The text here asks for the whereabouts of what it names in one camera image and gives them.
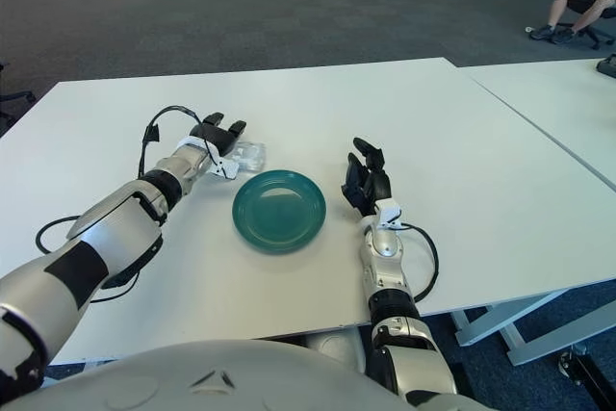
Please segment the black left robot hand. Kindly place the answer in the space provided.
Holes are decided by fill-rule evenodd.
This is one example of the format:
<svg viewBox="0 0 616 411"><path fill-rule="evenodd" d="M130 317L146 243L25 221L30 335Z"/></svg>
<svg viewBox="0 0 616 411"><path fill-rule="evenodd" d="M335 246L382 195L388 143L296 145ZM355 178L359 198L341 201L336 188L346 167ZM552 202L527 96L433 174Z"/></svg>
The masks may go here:
<svg viewBox="0 0 616 411"><path fill-rule="evenodd" d="M232 123L227 129L221 128L220 124L223 118L223 113L212 113L206 116L190 131L191 136L198 137L213 144L217 148L218 154L222 157L232 152L246 127L245 121L238 120Z"/></svg>

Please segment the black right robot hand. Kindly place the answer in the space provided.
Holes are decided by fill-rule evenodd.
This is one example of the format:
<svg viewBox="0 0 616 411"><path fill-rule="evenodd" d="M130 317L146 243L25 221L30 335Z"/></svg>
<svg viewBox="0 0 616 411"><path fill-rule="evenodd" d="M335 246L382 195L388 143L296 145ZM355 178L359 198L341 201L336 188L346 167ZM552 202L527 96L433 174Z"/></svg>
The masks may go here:
<svg viewBox="0 0 616 411"><path fill-rule="evenodd" d="M357 209L362 217L367 217L375 213L378 200L392 197L391 183L384 169L382 150L358 137L352 142L365 162L353 153L347 155L346 180L341 190L351 207Z"/></svg>

